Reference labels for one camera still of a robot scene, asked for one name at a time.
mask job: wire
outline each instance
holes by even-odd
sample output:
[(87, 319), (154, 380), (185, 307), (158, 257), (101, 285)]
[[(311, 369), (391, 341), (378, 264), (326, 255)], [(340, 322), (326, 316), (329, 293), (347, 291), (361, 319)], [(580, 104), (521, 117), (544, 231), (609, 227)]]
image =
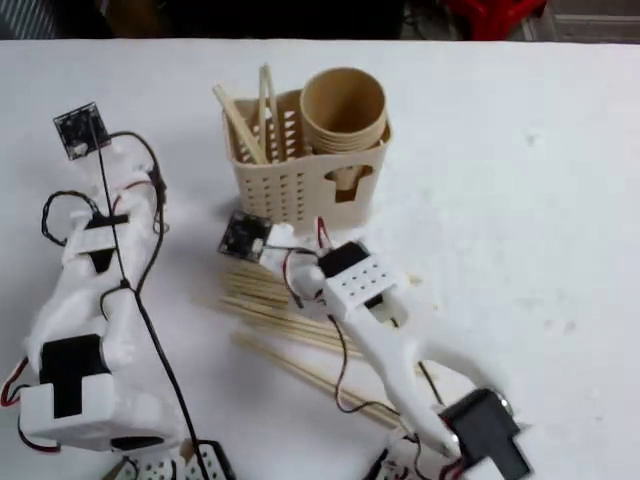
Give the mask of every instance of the wire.
[(107, 290), (106, 292), (103, 292), (102, 295), (100, 295), (100, 301), (99, 301), (99, 305), (100, 305), (100, 313), (102, 314), (102, 316), (104, 317), (104, 319), (108, 322), (109, 318), (107, 317), (107, 313), (104, 311), (104, 301), (105, 299), (111, 295), (112, 293), (118, 292), (120, 290), (126, 290), (130, 287), (129, 285), (129, 280), (124, 279), (120, 282), (120, 285), (110, 288), (109, 290)]
[(140, 476), (140, 469), (138, 468), (138, 465), (136, 464), (136, 462), (134, 462), (131, 459), (131, 457), (128, 457), (128, 456), (124, 457), (124, 461), (133, 467), (133, 472), (135, 474), (135, 476), (133, 477), (133, 480), (138, 480), (138, 477)]
[(329, 238), (329, 233), (327, 232), (327, 225), (324, 223), (324, 219), (322, 217), (316, 217), (315, 230), (316, 230), (316, 237), (318, 240), (318, 247), (325, 248), (325, 244), (322, 241), (322, 235), (324, 234), (324, 237), (327, 240), (327, 246), (329, 247), (329, 249), (333, 250), (331, 238)]
[[(438, 476), (438, 480), (446, 480), (447, 475), (452, 472), (453, 470), (455, 470), (456, 468), (461, 467), (460, 470), (461, 472), (463, 471), (462, 469), (462, 459), (459, 458), (457, 459), (455, 462), (452, 462), (448, 465), (445, 465), (444, 467), (442, 467), (442, 470), (440, 470), (440, 475)], [(453, 478), (458, 478), (460, 475), (458, 475), (458, 477), (455, 477), (455, 475), (457, 475), (457, 472), (454, 474)]]
[(429, 382), (429, 386), (431, 387), (431, 390), (433, 391), (433, 396), (436, 397), (436, 401), (440, 405), (444, 406), (444, 401), (442, 400), (442, 397), (440, 396), (440, 392), (436, 388), (436, 384), (433, 381), (433, 378), (431, 377), (431, 375), (427, 371), (427, 367), (424, 365), (423, 362), (418, 362), (418, 368), (420, 368), (420, 371), (422, 371), (422, 374), (427, 379), (427, 382)]
[(20, 428), (20, 416), (18, 416), (18, 436), (20, 437), (20, 440), (22, 441), (22, 443), (24, 443), (31, 450), (35, 450), (36, 452), (39, 452), (39, 453), (54, 453), (54, 454), (60, 453), (59, 443), (56, 443), (55, 446), (47, 447), (45, 445), (38, 445), (37, 443), (29, 440), (27, 436), (24, 434), (24, 432), (22, 431), (22, 429)]
[(456, 471), (453, 475), (451, 475), (450, 480), (458, 480), (460, 477), (462, 477), (463, 473), (464, 473), (464, 467), (460, 467), (458, 471)]
[(416, 455), (415, 457), (413, 457), (413, 471), (416, 473), (418, 478), (420, 478), (420, 480), (431, 480), (424, 473), (422, 473), (422, 470), (420, 470), (420, 465), (418, 465), (418, 463), (420, 462), (420, 456), (422, 455), (422, 443), (420, 442), (420, 437), (418, 437), (417, 433), (414, 434), (414, 438), (415, 443), (418, 445), (418, 447), (416, 449)]
[(11, 385), (13, 385), (13, 383), (18, 378), (20, 378), (20, 375), (22, 375), (22, 372), (24, 371), (28, 363), (29, 361), (27, 360), (27, 357), (24, 357), (18, 363), (18, 365), (15, 366), (15, 368), (11, 372), (11, 375), (9, 375), (9, 377), (2, 384), (2, 391), (0, 392), (0, 406), (5, 408), (11, 407), (20, 401), (20, 397), (16, 398), (16, 395), (22, 388), (28, 385), (20, 385), (11, 394), (9, 394), (9, 390), (11, 389)]
[[(165, 369), (165, 372), (167, 373), (167, 377), (169, 378), (169, 381), (171, 382), (171, 385), (173, 387), (173, 390), (175, 391), (176, 397), (178, 399), (178, 403), (180, 404), (180, 410), (182, 411), (182, 414), (184, 415), (185, 418), (185, 422), (187, 424), (187, 429), (189, 431), (189, 437), (191, 440), (191, 443), (194, 445), (194, 450), (195, 450), (195, 455), (196, 458), (198, 460), (198, 466), (200, 467), (200, 472), (203, 476), (203, 478), (209, 478), (209, 475), (207, 474), (207, 468), (205, 466), (204, 463), (204, 459), (202, 458), (202, 453), (200, 452), (200, 448), (199, 448), (199, 442), (198, 442), (198, 437), (196, 435), (195, 432), (195, 428), (193, 426), (193, 422), (191, 421), (191, 414), (189, 413), (189, 409), (187, 407), (187, 404), (185, 402), (184, 396), (182, 394), (182, 389), (180, 388), (180, 384), (178, 383), (178, 379), (175, 376), (175, 373), (173, 372), (173, 368), (171, 367), (171, 363), (169, 362), (164, 349), (162, 348), (162, 344), (160, 343), (160, 339), (158, 338), (158, 334), (156, 333), (155, 327), (153, 326), (153, 322), (151, 321), (151, 317), (149, 316), (149, 313), (147, 312), (147, 309), (145, 308), (143, 302), (142, 302), (142, 289), (144, 288), (144, 284), (149, 276), (149, 272), (151, 271), (151, 268), (153, 267), (153, 265), (155, 264), (157, 258), (158, 258), (158, 253), (160, 252), (160, 248), (162, 247), (162, 243), (164, 241), (164, 234), (165, 234), (165, 228), (164, 228), (164, 202), (165, 202), (165, 190), (166, 190), (166, 185), (164, 183), (164, 180), (162, 179), (162, 174), (160, 172), (160, 165), (158, 163), (158, 159), (156, 157), (155, 152), (153, 151), (153, 149), (151, 148), (151, 146), (147, 143), (147, 141), (142, 138), (140, 135), (138, 135), (135, 132), (130, 132), (130, 131), (121, 131), (121, 132), (116, 132), (116, 133), (112, 133), (109, 138), (113, 139), (116, 137), (121, 137), (121, 136), (132, 136), (136, 139), (138, 139), (147, 149), (147, 151), (149, 152), (149, 155), (151, 156), (151, 160), (153, 162), (153, 168), (151, 170), (151, 172), (149, 173), (149, 178), (151, 179), (151, 181), (153, 182), (153, 186), (156, 190), (156, 214), (157, 214), (157, 218), (158, 218), (158, 223), (160, 225), (160, 229), (158, 230), (158, 238), (156, 240), (156, 244), (155, 247), (153, 249), (153, 253), (151, 254), (151, 258), (149, 259), (149, 262), (147, 263), (147, 266), (145, 267), (145, 269), (142, 272), (142, 275), (140, 276), (140, 281), (138, 282), (138, 285), (133, 288), (131, 287), (131, 285), (128, 285), (126, 287), (123, 288), (127, 288), (129, 290), (131, 290), (134, 294), (134, 298), (136, 300), (136, 304), (138, 306), (138, 310), (140, 311), (140, 315), (142, 316), (142, 319), (144, 321), (145, 326), (147, 327), (147, 330), (149, 332), (149, 336), (151, 337), (151, 341), (153, 342), (153, 346), (156, 349), (156, 353), (158, 354), (158, 357), (160, 358), (160, 362), (162, 363), (162, 366)], [(100, 159), (101, 162), (101, 167), (102, 167), (102, 153), (101, 153), (101, 149), (100, 149), (100, 145), (95, 137), (95, 132), (93, 132), (93, 138), (94, 138), (94, 142), (96, 145), (96, 149), (98, 150), (98, 158)], [(106, 191), (108, 189), (108, 185), (106, 183), (106, 177), (104, 175), (104, 169), (102, 168), (102, 174), (103, 174), (103, 184), (105, 187), (105, 194), (107, 196), (107, 204), (109, 204), (109, 215), (113, 216), (113, 209), (111, 208), (110, 205), (110, 200), (109, 200), (109, 194)], [(113, 235), (114, 235), (114, 239), (115, 239), (115, 247), (116, 247), (116, 252), (118, 253), (118, 258), (120, 259), (120, 246), (118, 244), (117, 241), (117, 237), (118, 234), (115, 230), (115, 228), (113, 228)], [(124, 270), (121, 268), (122, 270), (122, 274), (123, 274), (123, 284), (124, 282), (126, 282), (127, 284), (129, 283), (128, 279), (126, 278), (126, 276), (124, 275)]]
[(102, 216), (102, 214), (100, 213), (100, 210), (98, 209), (98, 205), (96, 205), (96, 202), (91, 200), (84, 193), (78, 192), (77, 190), (60, 190), (49, 195), (49, 198), (47, 198), (47, 201), (44, 203), (44, 206), (42, 207), (42, 220), (41, 220), (41, 227), (40, 227), (42, 230), (42, 235), (44, 235), (46, 238), (51, 240), (56, 245), (64, 247), (67, 244), (67, 239), (65, 238), (64, 240), (60, 240), (54, 237), (49, 232), (49, 226), (47, 225), (47, 221), (49, 219), (49, 211), (51, 210), (51, 205), (53, 204), (53, 201), (58, 197), (79, 198), (81, 200), (84, 200), (85, 203), (89, 205), (89, 208), (91, 209), (91, 212), (93, 213), (93, 215)]
[(270, 250), (284, 250), (287, 252), (293, 252), (293, 253), (300, 253), (303, 255), (313, 255), (316, 258), (320, 258), (320, 255), (318, 255), (318, 252), (315, 252), (313, 250), (311, 250), (310, 248), (304, 248), (304, 247), (285, 247), (284, 245), (270, 245), (270, 244), (265, 244), (263, 248), (268, 248)]
[[(391, 317), (391, 323), (393, 324), (393, 326), (395, 328), (400, 328), (400, 325), (398, 324), (398, 321), (393, 317)], [(418, 362), (418, 367), (420, 368), (420, 370), (422, 371), (422, 374), (427, 379), (427, 382), (429, 382), (429, 386), (431, 387), (431, 391), (433, 391), (433, 395), (434, 395), (434, 397), (436, 397), (437, 402), (440, 405), (444, 406), (444, 401), (442, 400), (442, 396), (440, 395), (440, 392), (438, 391), (438, 388), (436, 387), (436, 382), (434, 382), (433, 378), (429, 374), (429, 371), (427, 370), (427, 367), (425, 366), (424, 362), (422, 362), (422, 361)]]
[(344, 379), (344, 375), (347, 372), (347, 362), (349, 361), (349, 354), (347, 352), (347, 343), (344, 339), (344, 334), (342, 333), (342, 330), (338, 326), (338, 322), (336, 322), (336, 319), (333, 317), (333, 315), (328, 315), (328, 317), (331, 323), (333, 323), (333, 326), (336, 328), (336, 332), (338, 332), (338, 338), (340, 339), (340, 345), (342, 346), (342, 367), (340, 368), (340, 375), (338, 375), (338, 380), (336, 381), (336, 388), (334, 390), (334, 398), (336, 401), (336, 405), (338, 406), (338, 410), (340, 410), (342, 413), (356, 413), (362, 410), (363, 408), (373, 406), (373, 405), (378, 405), (379, 407), (384, 408), (385, 410), (392, 413), (393, 415), (400, 416), (400, 414), (396, 410), (394, 410), (388, 405), (385, 405), (382, 402), (376, 402), (376, 401), (363, 402), (360, 405), (353, 408), (345, 408), (342, 405), (340, 401), (340, 386), (342, 385), (342, 380)]
[(93, 136), (93, 143), (98, 150), (98, 161), (100, 163), (100, 174), (102, 176), (102, 185), (104, 187), (104, 196), (107, 199), (107, 209), (109, 210), (109, 220), (111, 224), (111, 231), (113, 232), (113, 241), (116, 247), (116, 255), (118, 256), (118, 265), (120, 266), (120, 273), (122, 274), (122, 280), (125, 280), (127, 276), (124, 273), (124, 264), (122, 263), (122, 252), (120, 251), (120, 245), (118, 244), (118, 234), (116, 233), (116, 225), (113, 221), (113, 205), (111, 205), (111, 197), (109, 195), (109, 184), (107, 183), (107, 173), (104, 168), (104, 158), (102, 158), (102, 149), (100, 148), (100, 144), (98, 143), (98, 138), (96, 137), (96, 131), (93, 128), (93, 117), (89, 118), (89, 128), (91, 129), (91, 136)]

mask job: red object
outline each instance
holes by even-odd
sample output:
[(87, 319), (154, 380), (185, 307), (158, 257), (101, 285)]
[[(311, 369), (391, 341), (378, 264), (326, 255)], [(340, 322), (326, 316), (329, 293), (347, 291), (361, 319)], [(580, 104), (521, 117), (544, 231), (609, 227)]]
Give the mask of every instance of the red object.
[(471, 21), (472, 40), (504, 40), (532, 13), (542, 16), (547, 0), (446, 0), (451, 11)]

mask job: perforated plastic panel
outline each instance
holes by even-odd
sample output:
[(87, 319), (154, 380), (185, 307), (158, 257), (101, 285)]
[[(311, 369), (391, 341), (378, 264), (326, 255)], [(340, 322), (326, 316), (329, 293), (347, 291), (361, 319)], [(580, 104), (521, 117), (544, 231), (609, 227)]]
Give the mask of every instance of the perforated plastic panel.
[(393, 286), (395, 277), (377, 256), (361, 262), (327, 280), (325, 298), (330, 309), (344, 318), (347, 312)]
[[(207, 468), (209, 478), (207, 480), (230, 480), (224, 475), (224, 470), (220, 466), (215, 450), (211, 445), (201, 444), (200, 452)], [(125, 463), (114, 480), (203, 480), (198, 460), (193, 455), (188, 464), (185, 465), (184, 458), (177, 450), (166, 452), (163, 456), (153, 455), (141, 459), (132, 459), (138, 468), (130, 463)]]

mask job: black cable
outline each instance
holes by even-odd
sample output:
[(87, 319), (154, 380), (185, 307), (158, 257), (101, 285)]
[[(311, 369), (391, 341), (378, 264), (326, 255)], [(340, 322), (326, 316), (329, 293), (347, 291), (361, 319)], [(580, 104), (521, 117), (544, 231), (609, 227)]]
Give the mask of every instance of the black cable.
[(84, 193), (78, 192), (77, 190), (60, 190), (58, 192), (55, 192), (55, 193), (52, 193), (51, 195), (49, 195), (49, 198), (47, 198), (47, 201), (44, 203), (44, 206), (42, 207), (42, 220), (41, 220), (41, 226), (40, 226), (41, 230), (42, 230), (42, 235), (44, 235), (46, 238), (51, 240), (56, 245), (60, 245), (61, 247), (64, 247), (67, 244), (67, 239), (65, 238), (64, 240), (60, 240), (60, 239), (54, 237), (49, 232), (49, 226), (47, 225), (47, 221), (49, 219), (49, 211), (51, 210), (51, 205), (53, 204), (53, 201), (58, 197), (76, 197), (76, 198), (79, 198), (81, 200), (84, 200), (85, 203), (87, 205), (89, 205), (89, 208), (91, 209), (91, 212), (94, 215), (101, 216), (101, 213), (100, 213), (100, 210), (98, 209), (98, 205), (96, 205), (96, 202), (91, 200)]
[(133, 480), (138, 480), (138, 477), (140, 476), (140, 469), (138, 468), (136, 462), (134, 462), (131, 457), (124, 457), (124, 461), (133, 467), (133, 471), (135, 473), (135, 477), (133, 477)]
[[(391, 323), (395, 328), (400, 327), (400, 325), (398, 325), (398, 321), (393, 317), (391, 318)], [(427, 367), (424, 365), (422, 361), (418, 362), (418, 367), (422, 371), (422, 374), (424, 375), (424, 377), (427, 379), (427, 382), (429, 382), (429, 386), (431, 387), (431, 390), (433, 391), (433, 395), (436, 397), (436, 400), (440, 405), (444, 406), (444, 401), (442, 400), (442, 397), (440, 396), (440, 392), (436, 387), (436, 382), (434, 382), (433, 378), (431, 378), (431, 375), (429, 374)]]
[(420, 462), (420, 456), (422, 455), (422, 442), (420, 442), (420, 437), (418, 437), (417, 433), (414, 435), (414, 438), (418, 447), (416, 449), (416, 456), (413, 457), (413, 471), (416, 472), (416, 475), (418, 476), (418, 478), (420, 478), (420, 480), (431, 480), (424, 473), (422, 473), (422, 470), (420, 470), (420, 465), (418, 465), (418, 463)]
[(338, 322), (336, 322), (336, 319), (333, 318), (332, 315), (328, 315), (328, 317), (329, 317), (329, 320), (331, 320), (331, 323), (333, 323), (333, 326), (336, 328), (336, 332), (338, 332), (338, 338), (340, 339), (340, 345), (342, 346), (342, 368), (340, 369), (340, 375), (338, 375), (338, 380), (336, 381), (336, 388), (334, 390), (334, 398), (336, 401), (336, 405), (338, 406), (338, 410), (340, 410), (342, 413), (356, 413), (362, 410), (363, 408), (373, 406), (373, 405), (378, 405), (379, 407), (384, 408), (385, 410), (391, 412), (392, 414), (400, 416), (400, 414), (396, 410), (394, 410), (388, 405), (385, 405), (382, 402), (376, 402), (376, 401), (364, 402), (353, 408), (345, 408), (342, 406), (342, 404), (340, 403), (340, 385), (342, 384), (344, 375), (347, 372), (347, 362), (349, 361), (349, 354), (347, 352), (347, 343), (344, 339), (344, 334), (342, 333), (342, 330), (340, 329)]
[(20, 437), (20, 440), (22, 441), (22, 443), (24, 443), (31, 450), (35, 450), (36, 452), (39, 452), (39, 453), (60, 453), (59, 443), (56, 443), (55, 446), (47, 447), (44, 445), (38, 445), (37, 443), (34, 443), (31, 440), (29, 440), (27, 436), (24, 434), (24, 432), (22, 431), (22, 428), (20, 428), (19, 415), (18, 415), (18, 436)]
[(112, 293), (118, 292), (120, 290), (126, 290), (130, 287), (131, 285), (129, 284), (129, 280), (127, 280), (126, 278), (123, 279), (120, 282), (120, 285), (115, 286), (113, 288), (110, 288), (109, 290), (105, 291), (102, 293), (102, 295), (100, 295), (100, 301), (98, 302), (100, 305), (100, 313), (102, 313), (102, 316), (104, 317), (104, 319), (106, 321), (109, 321), (109, 318), (107, 317), (107, 313), (104, 311), (104, 301), (105, 299), (111, 295)]
[[(165, 190), (166, 190), (166, 185), (164, 183), (164, 180), (162, 179), (162, 175), (160, 172), (160, 165), (158, 164), (158, 159), (155, 155), (155, 152), (153, 151), (153, 149), (151, 148), (151, 146), (147, 143), (147, 141), (142, 138), (140, 135), (138, 135), (135, 132), (130, 132), (130, 131), (121, 131), (121, 132), (116, 132), (116, 133), (112, 133), (109, 138), (116, 138), (116, 137), (121, 137), (121, 136), (132, 136), (134, 138), (137, 138), (147, 149), (147, 151), (149, 152), (149, 155), (151, 156), (151, 160), (153, 162), (153, 168), (151, 170), (151, 172), (149, 173), (149, 177), (154, 185), (154, 188), (156, 190), (156, 201), (157, 201), (157, 208), (156, 208), (156, 214), (157, 214), (157, 218), (158, 218), (158, 223), (160, 225), (160, 228), (158, 229), (158, 238), (156, 240), (156, 245), (153, 249), (153, 253), (151, 254), (151, 258), (149, 259), (149, 262), (147, 263), (147, 266), (145, 267), (144, 271), (142, 272), (142, 275), (140, 276), (140, 281), (138, 282), (138, 285), (134, 288), (131, 287), (131, 285), (128, 285), (127, 289), (131, 290), (134, 294), (134, 298), (136, 300), (136, 304), (138, 305), (138, 310), (140, 310), (140, 315), (142, 316), (142, 319), (145, 323), (145, 326), (147, 327), (147, 330), (149, 332), (149, 336), (151, 337), (151, 341), (153, 342), (153, 345), (156, 349), (156, 352), (158, 354), (158, 357), (160, 358), (160, 362), (162, 363), (162, 366), (165, 369), (165, 372), (167, 373), (167, 377), (169, 378), (169, 381), (171, 382), (171, 385), (173, 387), (173, 390), (175, 391), (176, 397), (178, 398), (178, 403), (180, 404), (180, 409), (182, 410), (182, 414), (184, 415), (185, 418), (185, 422), (187, 424), (187, 429), (189, 430), (189, 437), (191, 439), (191, 443), (194, 446), (194, 450), (195, 450), (195, 455), (196, 458), (198, 460), (198, 466), (200, 467), (200, 472), (202, 473), (202, 477), (203, 478), (209, 478), (208, 473), (207, 473), (207, 468), (205, 466), (204, 463), (204, 459), (202, 458), (202, 453), (200, 452), (200, 448), (199, 448), (199, 442), (198, 442), (198, 437), (196, 435), (195, 432), (195, 428), (193, 426), (193, 422), (191, 421), (191, 415), (189, 413), (189, 409), (187, 407), (187, 404), (185, 402), (184, 396), (182, 394), (182, 389), (180, 388), (180, 384), (178, 383), (178, 379), (175, 376), (175, 373), (173, 372), (173, 368), (171, 367), (171, 363), (169, 362), (169, 360), (167, 359), (166, 354), (164, 353), (164, 349), (162, 348), (162, 345), (160, 344), (160, 340), (158, 338), (158, 334), (156, 333), (155, 327), (153, 326), (153, 322), (151, 321), (151, 317), (149, 316), (149, 313), (147, 312), (147, 309), (145, 308), (144, 304), (142, 303), (142, 297), (141, 297), (141, 293), (142, 293), (142, 289), (144, 287), (145, 281), (149, 275), (149, 272), (151, 271), (151, 268), (153, 267), (153, 265), (155, 264), (157, 258), (158, 258), (158, 253), (160, 252), (160, 248), (162, 247), (162, 243), (164, 241), (164, 234), (165, 234), (165, 228), (164, 228), (164, 202), (165, 202)], [(97, 142), (97, 139), (95, 138), (95, 133), (94, 133), (94, 141), (96, 144), (96, 149), (98, 150), (98, 158), (102, 158), (102, 154), (100, 151), (100, 145)], [(104, 186), (105, 186), (105, 190), (108, 188), (106, 182), (103, 182)], [(117, 232), (115, 230), (115, 228), (113, 229), (113, 235), (116, 238), (116, 251), (119, 250), (119, 244), (117, 242)], [(128, 280), (126, 278), (126, 276), (124, 276), (123, 273), (123, 281), (126, 281), (128, 283)]]
[(16, 395), (18, 395), (18, 393), (20, 392), (20, 390), (22, 390), (23, 388), (28, 388), (31, 385), (27, 385), (26, 383), (23, 383), (22, 385), (18, 385), (16, 388), (13, 389), (13, 392), (11, 392), (9, 394), (9, 402), (13, 402), (16, 399)]
[(89, 118), (89, 128), (91, 129), (91, 136), (93, 137), (93, 143), (98, 150), (98, 161), (100, 163), (100, 174), (102, 175), (102, 185), (104, 186), (104, 195), (107, 199), (107, 209), (109, 210), (109, 223), (111, 224), (111, 231), (113, 232), (113, 241), (116, 247), (116, 255), (118, 256), (118, 265), (120, 266), (120, 273), (122, 274), (122, 280), (125, 280), (127, 276), (124, 273), (124, 264), (122, 263), (122, 252), (120, 251), (120, 245), (118, 244), (118, 235), (116, 233), (116, 225), (113, 221), (113, 205), (111, 204), (111, 197), (109, 195), (109, 184), (107, 183), (107, 173), (104, 168), (104, 159), (102, 158), (102, 149), (98, 143), (96, 137), (96, 131), (93, 128), (93, 117)]

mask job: table surface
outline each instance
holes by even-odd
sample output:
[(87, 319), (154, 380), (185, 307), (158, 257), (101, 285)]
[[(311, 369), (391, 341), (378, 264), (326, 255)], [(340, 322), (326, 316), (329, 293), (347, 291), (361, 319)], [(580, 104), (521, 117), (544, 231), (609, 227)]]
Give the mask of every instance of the table surface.
[[(216, 245), (238, 202), (211, 86), (255, 97), (265, 61), (278, 90), (336, 65), (383, 83), (396, 136), (366, 233), (425, 280), (417, 293), (442, 321), (459, 322), (506, 368), (512, 401), (545, 439), (527, 452), (540, 478), (637, 470), (640, 48), (632, 46), (0, 43), (2, 375), (60, 273), (60, 250), (39, 233), (42, 204), (55, 190), (82, 188), (51, 119), (96, 101), (108, 129), (148, 138), (169, 185), (171, 232), (145, 299), (199, 436), (222, 441), (243, 480), (361, 478), (385, 430), (345, 417), (329, 397), (233, 346), (237, 322), (211, 308), (223, 268)], [(283, 348), (337, 374), (334, 355)], [(378, 394), (368, 367), (352, 363), (347, 383)], [(144, 375), (168, 389), (157, 360)], [(441, 385), (451, 400), (453, 387)], [(6, 478), (99, 478), (115, 461), (71, 448), (33, 454), (18, 440), (17, 415), (0, 413)]]

